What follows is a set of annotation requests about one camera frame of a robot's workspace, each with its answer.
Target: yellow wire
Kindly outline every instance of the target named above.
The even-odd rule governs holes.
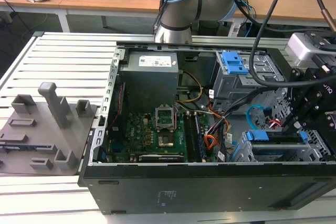
[[[189,100],[177,100],[177,102],[193,102],[193,101],[197,101],[201,96],[202,96],[202,93],[203,93],[203,88],[202,88],[202,85],[200,84],[200,82],[191,74],[191,73],[189,73],[189,72],[187,72],[187,71],[183,71],[183,72],[185,72],[185,73],[187,73],[187,74],[190,74],[190,76],[192,76],[193,77],[193,79],[197,82],[197,84],[198,84],[198,86],[199,86],[199,94],[198,94],[198,96],[196,97],[196,98],[193,98],[193,99],[189,99]]]

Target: green circuit board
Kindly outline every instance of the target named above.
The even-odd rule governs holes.
[[[207,117],[200,115],[199,120],[201,131],[204,132],[209,127]],[[161,114],[158,121],[159,123],[172,122],[170,114]],[[155,113],[129,113],[123,149],[113,154],[113,161],[128,163],[130,156],[136,157],[143,154],[180,155],[184,156],[184,162],[188,162],[183,114],[176,114],[176,129],[158,131],[155,127]]]

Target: aluminum profile table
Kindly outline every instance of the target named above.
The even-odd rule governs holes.
[[[149,35],[44,33],[32,37],[0,80],[0,129],[19,94],[42,101],[37,88],[56,83],[69,102],[89,99],[100,106],[116,41],[152,41]],[[197,44],[251,46],[252,38],[193,37]],[[261,47],[284,52],[286,39],[265,38]],[[103,216],[78,176],[0,175],[0,223],[336,223],[336,190],[297,211],[215,212],[196,214]]]

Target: desk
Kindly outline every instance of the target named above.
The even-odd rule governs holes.
[[[42,101],[37,88],[54,81],[58,95],[68,102],[89,99],[101,105],[116,41],[153,41],[151,35],[45,33],[32,37],[0,80],[0,129],[13,112],[11,102],[21,94]],[[252,38],[194,36],[198,44],[252,46]],[[285,58],[286,39],[261,39],[260,47],[278,48]],[[1,176],[0,223],[188,224],[335,223],[336,190],[297,211],[215,212],[194,214],[103,216],[88,188],[77,186],[78,176]]]
[[[265,18],[273,0],[249,0],[257,11],[257,20]],[[333,17],[336,17],[334,0],[323,0]],[[8,0],[17,12],[53,13],[57,14],[64,32],[70,32],[67,15],[99,15],[126,17],[156,17],[159,0],[49,0],[30,3],[25,0]],[[0,0],[0,11],[11,9]],[[244,21],[242,13],[237,10],[233,18],[230,36],[237,36],[237,31]],[[316,0],[279,0],[270,24],[328,26],[324,21]]]
[[[263,22],[273,0],[249,0],[251,6],[256,9],[257,21]],[[334,0],[323,0],[331,16],[336,18],[336,6]],[[237,10],[231,19],[231,30],[237,31],[245,20],[243,14]],[[301,25],[324,26],[325,22],[316,0],[279,0],[273,11],[269,24],[277,25]]]

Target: motherboard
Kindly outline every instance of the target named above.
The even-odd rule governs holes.
[[[190,162],[187,143],[193,141],[190,138],[197,129],[185,126],[187,118],[189,116],[185,113],[174,113],[173,119],[169,113],[160,113],[159,116],[155,113],[129,113],[122,142],[111,139],[107,156],[115,163],[163,162],[165,159],[170,162]],[[195,142],[202,144],[204,150],[203,136],[209,128],[208,118],[203,114],[197,115],[197,119],[200,139]],[[172,127],[167,129],[158,125]]]

